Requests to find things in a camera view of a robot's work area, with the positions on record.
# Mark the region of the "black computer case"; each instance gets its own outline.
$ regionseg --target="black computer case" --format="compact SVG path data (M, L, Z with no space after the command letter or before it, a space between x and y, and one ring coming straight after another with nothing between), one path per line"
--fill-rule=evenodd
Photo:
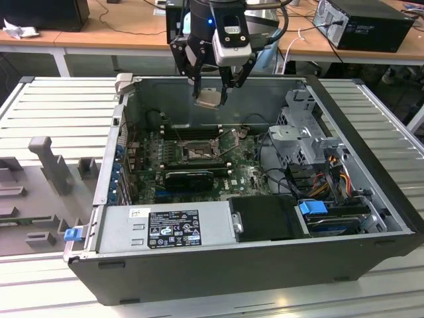
M89 16L87 0L0 0L0 25L79 32Z
M313 23L339 50L397 52L414 20L378 0L321 0Z

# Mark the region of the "blue tab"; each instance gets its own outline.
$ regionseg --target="blue tab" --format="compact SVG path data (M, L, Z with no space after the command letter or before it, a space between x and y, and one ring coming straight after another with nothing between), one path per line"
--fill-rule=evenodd
M328 210L323 201L304 201L299 204L302 215L327 214Z
M66 242L70 240L82 240L82 229L67 229L65 231L64 240Z

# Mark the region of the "power supply label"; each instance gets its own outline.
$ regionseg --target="power supply label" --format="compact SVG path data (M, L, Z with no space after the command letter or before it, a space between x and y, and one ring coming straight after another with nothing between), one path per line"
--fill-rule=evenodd
M149 248L201 245L198 210L151 212L148 215Z

